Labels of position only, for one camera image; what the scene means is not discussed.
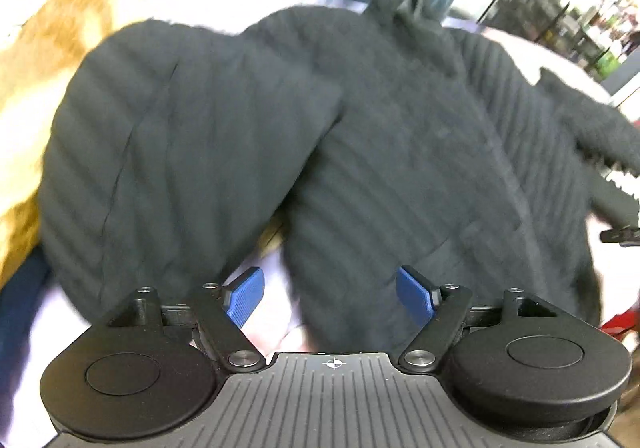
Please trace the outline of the red object at edge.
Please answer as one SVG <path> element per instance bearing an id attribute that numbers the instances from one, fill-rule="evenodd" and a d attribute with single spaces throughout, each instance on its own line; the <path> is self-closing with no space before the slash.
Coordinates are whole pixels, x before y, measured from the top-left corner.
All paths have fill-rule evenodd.
<path id="1" fill-rule="evenodd" d="M 623 340 L 631 333 L 638 333 L 639 308 L 630 307 L 625 312 L 615 315 L 613 318 L 602 324 L 600 330 L 619 341 Z"/>

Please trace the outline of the dark navy cloth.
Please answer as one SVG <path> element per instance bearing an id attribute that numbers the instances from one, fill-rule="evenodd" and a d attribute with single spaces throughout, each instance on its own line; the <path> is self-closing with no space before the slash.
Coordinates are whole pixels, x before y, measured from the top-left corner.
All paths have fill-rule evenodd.
<path id="1" fill-rule="evenodd" d="M 1 290 L 1 415 L 7 416 L 10 401 L 21 377 L 27 340 L 41 303 L 50 266 L 37 246 Z"/>

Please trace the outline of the yellow brown fuzzy blanket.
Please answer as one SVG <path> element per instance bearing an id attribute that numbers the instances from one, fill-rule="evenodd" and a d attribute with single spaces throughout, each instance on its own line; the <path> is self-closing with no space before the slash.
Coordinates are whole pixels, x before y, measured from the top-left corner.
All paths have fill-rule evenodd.
<path id="1" fill-rule="evenodd" d="M 141 19 L 141 0 L 48 0 L 1 51 L 2 284 L 39 240 L 43 153 L 70 78 L 102 40 Z"/>

